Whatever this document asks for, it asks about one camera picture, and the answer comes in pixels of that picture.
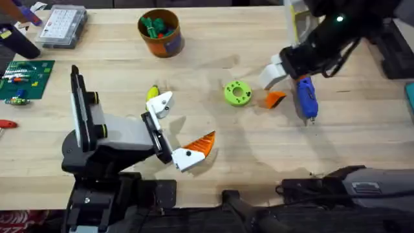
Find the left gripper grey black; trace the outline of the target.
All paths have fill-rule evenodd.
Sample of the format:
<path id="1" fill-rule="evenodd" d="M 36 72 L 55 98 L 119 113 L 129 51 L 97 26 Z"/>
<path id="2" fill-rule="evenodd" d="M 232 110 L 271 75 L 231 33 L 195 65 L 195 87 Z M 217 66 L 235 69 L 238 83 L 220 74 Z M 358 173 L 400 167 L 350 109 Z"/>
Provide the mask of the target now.
<path id="1" fill-rule="evenodd" d="M 172 148 L 159 120 L 174 106 L 173 93 L 162 93 L 146 102 L 147 111 L 133 120 L 106 114 L 100 104 L 87 104 L 81 94 L 71 95 L 74 130 L 62 144 L 61 168 L 74 175 L 112 175 L 156 155 L 185 172 L 209 156 L 215 131 L 184 147 Z"/>

